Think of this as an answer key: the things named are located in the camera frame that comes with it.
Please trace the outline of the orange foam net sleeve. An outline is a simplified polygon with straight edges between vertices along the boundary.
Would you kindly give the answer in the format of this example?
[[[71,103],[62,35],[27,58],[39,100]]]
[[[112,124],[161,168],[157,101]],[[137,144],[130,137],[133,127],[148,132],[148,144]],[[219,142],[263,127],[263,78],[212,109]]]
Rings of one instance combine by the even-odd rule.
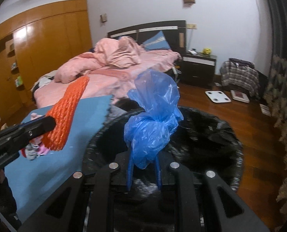
[[[42,143],[53,151],[60,151],[66,145],[77,105],[89,82],[88,76],[82,76],[72,82],[64,96],[46,113],[56,122],[55,128],[44,134]]]

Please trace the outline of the blue plastic bag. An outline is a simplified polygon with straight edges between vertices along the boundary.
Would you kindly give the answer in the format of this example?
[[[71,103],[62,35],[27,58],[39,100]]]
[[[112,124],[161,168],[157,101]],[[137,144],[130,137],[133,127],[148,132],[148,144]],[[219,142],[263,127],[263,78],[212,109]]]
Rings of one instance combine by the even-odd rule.
[[[177,104],[180,93],[175,81],[152,69],[139,74],[128,97],[143,108],[124,125],[124,141],[135,166],[145,169],[169,143],[183,115]]]

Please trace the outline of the black lined trash bin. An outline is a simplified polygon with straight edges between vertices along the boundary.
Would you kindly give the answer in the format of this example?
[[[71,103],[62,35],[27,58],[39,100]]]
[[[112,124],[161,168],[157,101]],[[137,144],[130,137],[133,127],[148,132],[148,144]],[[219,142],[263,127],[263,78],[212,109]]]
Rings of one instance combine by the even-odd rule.
[[[228,122],[195,108],[180,107],[183,120],[164,148],[195,174],[216,172],[234,191],[243,174],[243,146]],[[128,148],[124,125],[137,108],[110,121],[90,140],[82,161],[84,174],[94,174]],[[159,191],[153,165],[134,169],[130,192],[117,193],[115,231],[174,231],[172,193]]]

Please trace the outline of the pink cloth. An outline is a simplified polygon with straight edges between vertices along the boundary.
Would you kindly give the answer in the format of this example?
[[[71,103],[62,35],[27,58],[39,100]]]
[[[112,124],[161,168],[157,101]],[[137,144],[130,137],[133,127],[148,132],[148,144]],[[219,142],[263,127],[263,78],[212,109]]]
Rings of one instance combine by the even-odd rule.
[[[49,151],[42,143],[42,136],[40,136],[31,140],[25,148],[21,149],[21,154],[28,160],[34,160],[40,156],[47,155]]]

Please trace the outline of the blue table mat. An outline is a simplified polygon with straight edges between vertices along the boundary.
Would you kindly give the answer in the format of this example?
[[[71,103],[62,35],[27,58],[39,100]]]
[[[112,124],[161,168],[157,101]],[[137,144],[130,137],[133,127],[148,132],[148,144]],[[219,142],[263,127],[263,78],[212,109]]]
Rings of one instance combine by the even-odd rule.
[[[19,156],[5,167],[5,175],[17,204],[17,215],[25,222],[74,172],[81,170],[85,149],[103,127],[111,96],[79,101],[65,147],[28,160]]]

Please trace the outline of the clothes pile on bed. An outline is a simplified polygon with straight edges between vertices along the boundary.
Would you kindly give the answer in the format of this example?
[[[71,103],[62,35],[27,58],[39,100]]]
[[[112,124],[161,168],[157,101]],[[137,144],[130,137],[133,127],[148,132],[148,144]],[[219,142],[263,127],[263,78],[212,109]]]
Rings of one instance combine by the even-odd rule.
[[[41,76],[31,88],[32,92],[35,92],[38,88],[44,87],[49,84],[51,81],[54,80],[55,74],[57,70],[53,70],[50,73],[46,73],[45,75]]]

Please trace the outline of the bed with pink sheet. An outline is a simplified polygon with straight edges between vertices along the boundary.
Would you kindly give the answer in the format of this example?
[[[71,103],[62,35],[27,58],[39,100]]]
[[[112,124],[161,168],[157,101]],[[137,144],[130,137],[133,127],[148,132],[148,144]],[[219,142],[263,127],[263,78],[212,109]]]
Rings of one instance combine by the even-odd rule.
[[[127,98],[127,92],[135,87],[134,80],[147,69],[167,72],[174,67],[174,62],[181,60],[181,55],[172,50],[155,50],[141,53],[141,64],[127,69],[112,69],[103,67],[86,74],[88,84],[82,98],[112,96],[115,103],[122,98]],[[51,106],[57,103],[65,94],[72,83],[51,81],[49,84],[37,89],[34,98],[37,108]]]

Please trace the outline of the wooden wardrobe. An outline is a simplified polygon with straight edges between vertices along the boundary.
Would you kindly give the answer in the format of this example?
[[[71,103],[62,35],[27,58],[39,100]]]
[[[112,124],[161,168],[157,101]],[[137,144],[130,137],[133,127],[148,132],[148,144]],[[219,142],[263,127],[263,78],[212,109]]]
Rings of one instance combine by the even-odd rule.
[[[0,120],[32,102],[41,76],[92,45],[87,0],[41,5],[1,23]]]

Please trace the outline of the white bathroom scale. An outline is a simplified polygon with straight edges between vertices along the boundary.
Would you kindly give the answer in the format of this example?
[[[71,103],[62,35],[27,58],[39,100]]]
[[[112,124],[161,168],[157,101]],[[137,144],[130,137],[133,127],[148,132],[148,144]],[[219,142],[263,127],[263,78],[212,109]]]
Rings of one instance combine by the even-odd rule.
[[[205,94],[216,104],[231,102],[231,99],[222,91],[205,91]]]

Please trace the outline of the black white nightstand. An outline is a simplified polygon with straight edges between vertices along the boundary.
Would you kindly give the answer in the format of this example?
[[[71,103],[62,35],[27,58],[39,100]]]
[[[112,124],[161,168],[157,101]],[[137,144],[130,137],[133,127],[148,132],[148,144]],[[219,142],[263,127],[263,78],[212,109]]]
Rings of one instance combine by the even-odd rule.
[[[181,63],[183,84],[211,89],[214,82],[217,56],[185,54]]]

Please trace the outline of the blue pillow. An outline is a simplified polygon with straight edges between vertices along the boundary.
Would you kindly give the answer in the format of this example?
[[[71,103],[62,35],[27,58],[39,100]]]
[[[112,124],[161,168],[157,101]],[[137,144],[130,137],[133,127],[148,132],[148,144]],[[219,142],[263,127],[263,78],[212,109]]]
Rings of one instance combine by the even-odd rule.
[[[171,49],[162,30],[160,30],[155,36],[143,42],[142,45],[146,51]]]

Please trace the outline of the plaid shirt on chair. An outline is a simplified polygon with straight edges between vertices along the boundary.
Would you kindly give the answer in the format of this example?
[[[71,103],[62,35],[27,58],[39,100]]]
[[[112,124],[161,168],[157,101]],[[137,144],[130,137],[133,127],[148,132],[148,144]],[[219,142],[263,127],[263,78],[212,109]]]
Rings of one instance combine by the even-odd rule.
[[[259,96],[259,75],[256,69],[228,60],[222,64],[219,72],[223,86],[239,86],[247,90],[251,97]]]

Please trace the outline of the yellow plush toy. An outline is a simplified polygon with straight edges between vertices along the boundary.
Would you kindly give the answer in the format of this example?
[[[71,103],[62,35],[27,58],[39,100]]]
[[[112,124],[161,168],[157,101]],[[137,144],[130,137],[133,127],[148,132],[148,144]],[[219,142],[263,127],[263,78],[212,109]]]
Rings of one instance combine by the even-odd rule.
[[[212,50],[210,48],[204,48],[202,51],[202,54],[209,56],[209,55],[211,55],[211,52],[212,52]]]

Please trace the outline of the black headboard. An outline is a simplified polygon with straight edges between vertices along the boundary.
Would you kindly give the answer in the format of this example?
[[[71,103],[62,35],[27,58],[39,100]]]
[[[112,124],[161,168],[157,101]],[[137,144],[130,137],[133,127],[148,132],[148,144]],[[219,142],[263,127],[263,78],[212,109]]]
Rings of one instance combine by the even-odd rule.
[[[139,45],[163,32],[172,51],[180,55],[186,54],[186,21],[169,20],[145,23],[116,29],[107,33],[108,38],[118,39],[122,36],[132,37]]]

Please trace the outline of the left wall lamp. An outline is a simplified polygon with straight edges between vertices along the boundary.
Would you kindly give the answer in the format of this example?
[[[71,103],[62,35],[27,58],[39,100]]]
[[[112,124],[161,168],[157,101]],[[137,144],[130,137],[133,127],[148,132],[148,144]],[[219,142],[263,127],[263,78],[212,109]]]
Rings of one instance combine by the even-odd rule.
[[[102,23],[106,23],[106,22],[108,21],[108,19],[107,19],[107,14],[101,14],[101,16],[100,16],[100,21],[101,21]]]

